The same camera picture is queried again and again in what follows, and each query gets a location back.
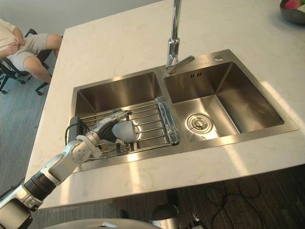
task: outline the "chrome faucet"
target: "chrome faucet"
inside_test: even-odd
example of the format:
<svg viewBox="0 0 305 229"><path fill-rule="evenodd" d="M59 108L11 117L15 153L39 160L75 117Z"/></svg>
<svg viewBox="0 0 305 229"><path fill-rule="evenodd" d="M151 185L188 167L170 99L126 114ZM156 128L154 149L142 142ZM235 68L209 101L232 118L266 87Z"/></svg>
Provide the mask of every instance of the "chrome faucet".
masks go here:
<svg viewBox="0 0 305 229"><path fill-rule="evenodd" d="M169 74L175 73L177 68L195 59L194 56L188 56L182 61L178 61L178 51L179 51L179 43L180 43L180 39L178 37L180 9L181 9L181 0L174 0L172 37L168 40L168 58L165 67L166 72Z"/></svg>

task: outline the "sink drain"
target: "sink drain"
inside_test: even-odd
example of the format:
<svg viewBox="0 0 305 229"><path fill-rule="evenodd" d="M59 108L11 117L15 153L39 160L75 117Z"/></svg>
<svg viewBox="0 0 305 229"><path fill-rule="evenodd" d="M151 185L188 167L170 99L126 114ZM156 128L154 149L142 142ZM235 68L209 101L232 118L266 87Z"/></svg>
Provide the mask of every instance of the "sink drain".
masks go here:
<svg viewBox="0 0 305 229"><path fill-rule="evenodd" d="M211 131L213 122L205 114L193 114L187 119L187 126L196 134L206 134Z"/></svg>

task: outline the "white marble countertop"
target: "white marble countertop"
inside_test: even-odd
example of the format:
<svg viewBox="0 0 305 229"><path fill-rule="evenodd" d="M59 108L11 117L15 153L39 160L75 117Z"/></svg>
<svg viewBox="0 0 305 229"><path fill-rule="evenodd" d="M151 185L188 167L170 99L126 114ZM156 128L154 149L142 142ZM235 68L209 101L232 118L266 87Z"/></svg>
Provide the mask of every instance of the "white marble countertop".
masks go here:
<svg viewBox="0 0 305 229"><path fill-rule="evenodd" d="M172 0L66 29L26 179L64 149L76 86L164 65ZM305 27L278 0L183 0L179 56L231 49L299 130L72 174L42 208L203 184L305 163Z"/></svg>

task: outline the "dish rack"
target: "dish rack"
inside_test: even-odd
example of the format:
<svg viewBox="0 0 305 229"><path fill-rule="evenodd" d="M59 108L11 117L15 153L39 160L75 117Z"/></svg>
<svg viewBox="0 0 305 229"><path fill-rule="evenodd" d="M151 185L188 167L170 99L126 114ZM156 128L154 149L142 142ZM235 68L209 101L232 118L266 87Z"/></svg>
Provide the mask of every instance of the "dish rack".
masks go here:
<svg viewBox="0 0 305 229"><path fill-rule="evenodd" d="M136 129L136 142L126 145L108 145L101 140L97 146L100 148L102 156L99 158L90 156L86 162L148 151L151 149L177 145L179 143L180 136L164 97L158 97L153 101L142 104L82 117L79 120L92 130L99 121L118 110L132 111L130 115L120 122L130 120L133 122ZM72 134L72 137L78 134L84 134L71 133L71 131L72 130L69 131L69 135Z"/></svg>

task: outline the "black cord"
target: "black cord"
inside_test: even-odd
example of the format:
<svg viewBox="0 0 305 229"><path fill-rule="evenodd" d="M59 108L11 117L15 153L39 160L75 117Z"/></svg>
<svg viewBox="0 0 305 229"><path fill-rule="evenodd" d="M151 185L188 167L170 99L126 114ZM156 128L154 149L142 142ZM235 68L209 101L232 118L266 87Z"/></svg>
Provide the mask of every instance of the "black cord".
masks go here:
<svg viewBox="0 0 305 229"><path fill-rule="evenodd" d="M243 200L244 200L244 201L254 210L254 212L256 213L256 215L257 215L257 216L259 217L259 219L260 219L261 228L262 228L262 229L264 228L264 220L263 220L263 217L261 216L261 214L259 213L259 211L258 211L258 210L249 202L249 200L248 200L248 199L257 198L257 197L259 197L259 196L261 195L261 186L259 185L257 179L256 179L255 177L251 177L251 178L256 182L256 184L257 184L257 186L258 186L258 193L257 193L256 195L254 195L254 196L246 196L246 195L243 194L243 192L242 192L242 190L241 190L241 186L240 186L241 178L238 180L238 190L239 190L239 193L230 193L230 194L228 194L224 182L223 182L224 193L223 193L218 187L215 187L215 186L208 186L208 187L204 190L204 195L205 195L206 199L207 199L211 204L220 207L220 209L219 209L219 210L213 215L213 217L211 218L211 222L210 222L211 229L214 229L213 222L214 222L215 218L217 217L217 215L218 215L222 210L224 211L225 215L226 215L227 218L229 219L230 224L231 224L231 228L232 228L232 229L235 228L235 227L234 227L234 224L233 224L233 222L232 222L232 220L231 220L231 218L229 217L227 211L226 211L225 208L224 208L225 205L226 205L226 203L227 203L227 201L228 201L228 198L229 198L230 196L241 197L241 198L242 198L242 199L243 199ZM208 191L208 190L214 190L214 191L216 190L217 192L220 193L220 195L222 196L222 199L221 199L220 203L217 203L217 202L215 202L215 201L212 201L212 200L209 198L209 196L208 196L208 194L207 194L207 191Z"/></svg>
<svg viewBox="0 0 305 229"><path fill-rule="evenodd" d="M89 127L88 127L85 123L74 123L74 124L71 124L70 126L67 127L66 132L65 132L65 145L67 145L68 130L69 130L72 126L75 126L75 125L82 125L82 126L84 126L84 127L88 130L88 132L90 131Z"/></svg>
<svg viewBox="0 0 305 229"><path fill-rule="evenodd" d="M14 190L15 188L17 188L17 187L22 183L22 181L23 181L24 179L25 179L25 177L22 178L22 180L19 181L18 184L16 184L15 186L11 186L8 190L6 190L5 192L3 192L3 193L0 195L0 200L2 200L2 198L5 197L7 194L9 194L12 190Z"/></svg>

